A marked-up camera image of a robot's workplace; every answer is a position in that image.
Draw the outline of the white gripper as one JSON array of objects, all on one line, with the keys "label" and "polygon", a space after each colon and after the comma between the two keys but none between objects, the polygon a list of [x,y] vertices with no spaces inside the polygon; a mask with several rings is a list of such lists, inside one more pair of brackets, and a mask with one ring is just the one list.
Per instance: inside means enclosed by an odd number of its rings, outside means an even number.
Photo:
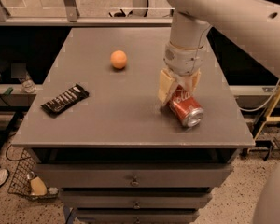
[{"label": "white gripper", "polygon": [[163,68],[159,77],[158,98],[167,104],[177,88],[177,82],[189,93],[194,93],[201,77],[201,66],[205,57],[205,47],[180,49],[167,43],[164,61],[169,68]]}]

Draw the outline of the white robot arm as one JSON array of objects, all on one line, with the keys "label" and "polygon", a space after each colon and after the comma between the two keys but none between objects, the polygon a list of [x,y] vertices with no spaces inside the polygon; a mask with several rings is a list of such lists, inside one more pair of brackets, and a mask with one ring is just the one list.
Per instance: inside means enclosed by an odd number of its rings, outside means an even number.
[{"label": "white robot arm", "polygon": [[175,9],[166,65],[180,77],[201,63],[206,31],[213,26],[280,79],[280,5],[265,0],[167,0]]}]

